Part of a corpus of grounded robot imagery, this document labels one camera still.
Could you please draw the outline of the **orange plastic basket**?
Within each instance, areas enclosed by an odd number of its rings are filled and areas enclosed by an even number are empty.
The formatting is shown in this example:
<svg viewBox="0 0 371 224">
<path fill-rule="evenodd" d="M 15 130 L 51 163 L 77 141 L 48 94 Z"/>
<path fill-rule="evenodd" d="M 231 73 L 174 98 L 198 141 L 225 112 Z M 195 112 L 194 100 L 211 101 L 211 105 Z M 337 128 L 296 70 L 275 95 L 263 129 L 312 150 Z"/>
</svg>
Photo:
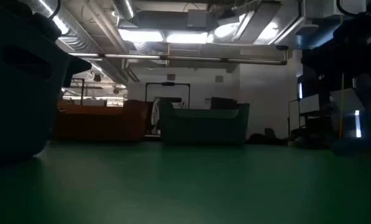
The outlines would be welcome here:
<svg viewBox="0 0 371 224">
<path fill-rule="evenodd" d="M 144 138 L 148 104 L 127 100 L 122 107 L 59 103 L 53 137 L 64 140 L 139 142 Z"/>
</svg>

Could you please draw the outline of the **ceiling light panel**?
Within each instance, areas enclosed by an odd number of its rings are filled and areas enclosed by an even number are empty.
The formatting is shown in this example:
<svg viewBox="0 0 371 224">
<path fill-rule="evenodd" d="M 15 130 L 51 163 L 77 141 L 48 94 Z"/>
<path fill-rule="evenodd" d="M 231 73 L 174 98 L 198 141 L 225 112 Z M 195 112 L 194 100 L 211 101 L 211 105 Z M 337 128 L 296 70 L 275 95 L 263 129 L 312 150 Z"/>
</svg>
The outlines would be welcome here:
<svg viewBox="0 0 371 224">
<path fill-rule="evenodd" d="M 130 42 L 163 42 L 163 35 L 159 31 L 125 30 L 119 29 L 123 40 Z"/>
<path fill-rule="evenodd" d="M 166 42 L 175 44 L 205 44 L 207 38 L 207 32 L 199 34 L 176 32 L 168 35 L 166 38 Z"/>
</svg>

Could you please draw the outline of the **blue-grey plastic basket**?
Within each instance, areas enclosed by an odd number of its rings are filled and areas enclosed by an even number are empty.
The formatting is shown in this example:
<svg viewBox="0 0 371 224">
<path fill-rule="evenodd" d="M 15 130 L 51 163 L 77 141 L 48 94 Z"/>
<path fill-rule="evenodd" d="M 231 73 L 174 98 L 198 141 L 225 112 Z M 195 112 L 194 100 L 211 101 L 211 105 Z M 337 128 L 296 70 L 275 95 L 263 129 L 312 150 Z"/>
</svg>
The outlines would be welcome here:
<svg viewBox="0 0 371 224">
<path fill-rule="evenodd" d="M 17 0 L 0 0 L 0 161 L 44 148 L 69 64 L 28 18 Z"/>
</svg>

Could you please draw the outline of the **white hanging cloth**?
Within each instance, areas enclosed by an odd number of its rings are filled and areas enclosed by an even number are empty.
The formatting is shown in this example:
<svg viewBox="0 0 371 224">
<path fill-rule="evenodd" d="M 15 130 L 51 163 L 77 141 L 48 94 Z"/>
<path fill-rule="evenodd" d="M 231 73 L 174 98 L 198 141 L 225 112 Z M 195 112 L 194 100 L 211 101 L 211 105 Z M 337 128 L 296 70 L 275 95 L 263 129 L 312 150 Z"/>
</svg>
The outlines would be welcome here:
<svg viewBox="0 0 371 224">
<path fill-rule="evenodd" d="M 160 99 L 157 98 L 154 100 L 153 105 L 152 105 L 152 113 L 151 113 L 151 125 L 156 126 L 159 118 L 160 118 L 160 113 L 159 113 L 159 102 Z"/>
</svg>

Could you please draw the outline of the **long metal ceiling pipe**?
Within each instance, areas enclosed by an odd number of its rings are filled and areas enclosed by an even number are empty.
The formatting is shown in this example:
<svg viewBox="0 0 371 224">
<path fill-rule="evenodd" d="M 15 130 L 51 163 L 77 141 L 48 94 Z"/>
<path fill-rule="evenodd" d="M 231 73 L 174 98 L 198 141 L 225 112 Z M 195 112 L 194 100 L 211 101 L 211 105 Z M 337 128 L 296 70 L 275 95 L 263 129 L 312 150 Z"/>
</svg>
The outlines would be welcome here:
<svg viewBox="0 0 371 224">
<path fill-rule="evenodd" d="M 102 53 L 69 53 L 75 57 L 81 58 L 119 58 L 119 59 L 137 59 L 137 60 L 181 60 L 194 62 L 214 62 L 214 63 L 242 63 L 256 65 L 286 65 L 286 60 L 271 60 L 261 58 L 222 58 L 222 57 L 194 57 L 181 55 L 139 55 L 139 54 L 102 54 Z"/>
</svg>

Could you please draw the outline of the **grey ceiling box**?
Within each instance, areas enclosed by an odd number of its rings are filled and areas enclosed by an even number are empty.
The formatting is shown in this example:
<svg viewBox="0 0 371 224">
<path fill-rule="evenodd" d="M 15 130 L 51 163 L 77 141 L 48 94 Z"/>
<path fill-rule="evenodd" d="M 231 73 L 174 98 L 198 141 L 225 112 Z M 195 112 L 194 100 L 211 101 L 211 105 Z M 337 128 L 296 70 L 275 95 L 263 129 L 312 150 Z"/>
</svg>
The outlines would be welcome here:
<svg viewBox="0 0 371 224">
<path fill-rule="evenodd" d="M 206 28 L 208 13 L 205 10 L 189 9 L 187 13 L 187 27 L 195 29 Z"/>
</svg>

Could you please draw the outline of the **teal plastic basket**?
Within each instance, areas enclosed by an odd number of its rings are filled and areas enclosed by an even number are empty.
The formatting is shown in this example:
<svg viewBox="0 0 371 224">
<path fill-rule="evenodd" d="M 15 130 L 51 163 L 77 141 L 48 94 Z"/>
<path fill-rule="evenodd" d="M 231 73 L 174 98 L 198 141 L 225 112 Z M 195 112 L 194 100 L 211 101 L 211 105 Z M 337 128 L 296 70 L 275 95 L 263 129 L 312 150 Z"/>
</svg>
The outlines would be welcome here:
<svg viewBox="0 0 371 224">
<path fill-rule="evenodd" d="M 246 141 L 250 105 L 233 110 L 178 109 L 159 104 L 160 137 L 165 144 L 232 144 Z"/>
</svg>

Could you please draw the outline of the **black monitor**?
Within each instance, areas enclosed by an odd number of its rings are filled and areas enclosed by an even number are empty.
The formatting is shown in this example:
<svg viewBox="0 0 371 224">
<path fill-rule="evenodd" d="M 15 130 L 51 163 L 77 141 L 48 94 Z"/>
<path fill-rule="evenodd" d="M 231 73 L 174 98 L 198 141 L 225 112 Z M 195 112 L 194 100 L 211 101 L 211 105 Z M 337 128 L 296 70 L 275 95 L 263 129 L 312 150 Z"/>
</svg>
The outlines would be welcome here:
<svg viewBox="0 0 371 224">
<path fill-rule="evenodd" d="M 236 110 L 239 106 L 236 100 L 231 98 L 211 98 L 211 109 L 212 110 Z"/>
</svg>

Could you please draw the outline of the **green table mat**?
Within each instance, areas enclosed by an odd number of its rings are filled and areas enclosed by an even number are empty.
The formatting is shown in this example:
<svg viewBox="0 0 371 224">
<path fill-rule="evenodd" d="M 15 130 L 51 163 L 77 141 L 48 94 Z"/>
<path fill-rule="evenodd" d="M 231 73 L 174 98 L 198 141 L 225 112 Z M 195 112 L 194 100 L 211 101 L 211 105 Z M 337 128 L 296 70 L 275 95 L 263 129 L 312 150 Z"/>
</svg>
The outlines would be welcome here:
<svg viewBox="0 0 371 224">
<path fill-rule="evenodd" d="M 0 224 L 371 224 L 371 159 L 51 142 L 0 166 Z"/>
</svg>

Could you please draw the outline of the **white panel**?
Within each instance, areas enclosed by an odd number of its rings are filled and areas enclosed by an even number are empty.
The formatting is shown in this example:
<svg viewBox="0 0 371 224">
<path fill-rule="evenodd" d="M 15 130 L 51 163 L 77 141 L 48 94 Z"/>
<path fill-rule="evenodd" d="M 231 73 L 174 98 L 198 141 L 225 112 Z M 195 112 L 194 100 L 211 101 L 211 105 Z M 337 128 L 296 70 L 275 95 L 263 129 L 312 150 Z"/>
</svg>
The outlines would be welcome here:
<svg viewBox="0 0 371 224">
<path fill-rule="evenodd" d="M 309 113 L 312 111 L 319 111 L 319 95 L 311 95 L 303 97 L 299 101 L 300 114 Z"/>
</svg>

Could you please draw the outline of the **blue ceiling beam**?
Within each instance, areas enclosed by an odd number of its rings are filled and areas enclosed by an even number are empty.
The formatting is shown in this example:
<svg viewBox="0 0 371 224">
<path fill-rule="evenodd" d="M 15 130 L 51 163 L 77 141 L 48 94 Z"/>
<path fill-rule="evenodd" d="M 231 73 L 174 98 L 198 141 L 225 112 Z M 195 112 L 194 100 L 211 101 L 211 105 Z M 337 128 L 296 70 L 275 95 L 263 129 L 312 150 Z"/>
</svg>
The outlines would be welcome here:
<svg viewBox="0 0 371 224">
<path fill-rule="evenodd" d="M 295 30 L 295 48 L 313 49 L 333 38 L 334 31 L 340 26 L 340 20 L 312 19 L 299 25 Z"/>
</svg>

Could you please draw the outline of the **grey panel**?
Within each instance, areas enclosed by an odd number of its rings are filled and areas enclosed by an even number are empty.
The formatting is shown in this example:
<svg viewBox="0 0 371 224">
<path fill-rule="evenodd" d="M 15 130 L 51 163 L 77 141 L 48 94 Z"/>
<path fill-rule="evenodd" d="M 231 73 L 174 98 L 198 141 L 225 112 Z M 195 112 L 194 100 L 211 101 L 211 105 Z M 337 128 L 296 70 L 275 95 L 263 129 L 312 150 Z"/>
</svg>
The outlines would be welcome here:
<svg viewBox="0 0 371 224">
<path fill-rule="evenodd" d="M 365 107 L 353 88 L 331 91 L 330 99 L 333 107 L 336 109 L 343 108 L 343 112 L 345 113 L 354 113 L 355 111 L 361 112 L 365 110 Z"/>
</svg>

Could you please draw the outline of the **ribbed silver ventilation duct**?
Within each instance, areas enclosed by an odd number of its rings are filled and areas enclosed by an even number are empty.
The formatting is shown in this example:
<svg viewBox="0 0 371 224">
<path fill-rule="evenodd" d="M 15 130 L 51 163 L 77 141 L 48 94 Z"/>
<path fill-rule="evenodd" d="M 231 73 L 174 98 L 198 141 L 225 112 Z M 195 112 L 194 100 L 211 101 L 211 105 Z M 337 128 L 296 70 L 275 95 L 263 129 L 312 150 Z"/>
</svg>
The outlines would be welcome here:
<svg viewBox="0 0 371 224">
<path fill-rule="evenodd" d="M 50 16 L 57 8 L 58 0 L 20 0 L 28 4 L 33 12 Z M 63 0 L 60 10 L 55 16 L 56 25 L 61 29 L 62 36 L 58 43 L 66 46 L 66 51 L 76 53 L 102 53 L 102 48 L 91 38 L 81 24 L 66 9 Z M 112 63 L 108 58 L 92 59 L 91 62 L 114 82 L 126 84 L 128 77 L 120 69 L 120 65 Z"/>
</svg>

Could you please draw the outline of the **black metal frame stand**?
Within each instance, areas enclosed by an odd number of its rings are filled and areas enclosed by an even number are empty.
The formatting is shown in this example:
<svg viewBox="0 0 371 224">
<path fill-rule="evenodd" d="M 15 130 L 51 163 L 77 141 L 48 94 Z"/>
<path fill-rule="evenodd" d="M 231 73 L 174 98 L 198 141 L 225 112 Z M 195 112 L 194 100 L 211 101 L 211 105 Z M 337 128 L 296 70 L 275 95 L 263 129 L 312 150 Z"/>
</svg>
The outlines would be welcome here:
<svg viewBox="0 0 371 224">
<path fill-rule="evenodd" d="M 145 83 L 145 94 L 144 94 L 144 101 L 147 102 L 147 95 L 148 95 L 148 86 L 149 85 L 161 85 L 161 86 L 175 86 L 175 85 L 184 85 L 188 87 L 188 109 L 190 109 L 191 103 L 191 84 L 190 83 L 175 83 L 175 82 L 147 82 Z"/>
<path fill-rule="evenodd" d="M 73 91 L 72 88 L 80 88 L 80 95 Z M 80 96 L 80 105 L 83 106 L 85 99 L 85 79 L 84 78 L 72 78 L 70 81 L 66 81 L 63 85 L 65 91 L 69 91 L 77 96 Z"/>
</svg>

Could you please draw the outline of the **round silver ventilation duct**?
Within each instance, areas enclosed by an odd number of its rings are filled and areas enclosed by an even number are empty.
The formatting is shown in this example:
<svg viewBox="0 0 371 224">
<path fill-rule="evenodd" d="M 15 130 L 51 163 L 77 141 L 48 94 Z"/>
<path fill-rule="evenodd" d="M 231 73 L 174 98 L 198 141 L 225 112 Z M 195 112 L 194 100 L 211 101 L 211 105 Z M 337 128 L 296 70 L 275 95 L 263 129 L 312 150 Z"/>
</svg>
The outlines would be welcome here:
<svg viewBox="0 0 371 224">
<path fill-rule="evenodd" d="M 135 16 L 136 11 L 132 0 L 112 0 L 112 2 L 117 15 L 121 19 L 128 20 Z"/>
</svg>

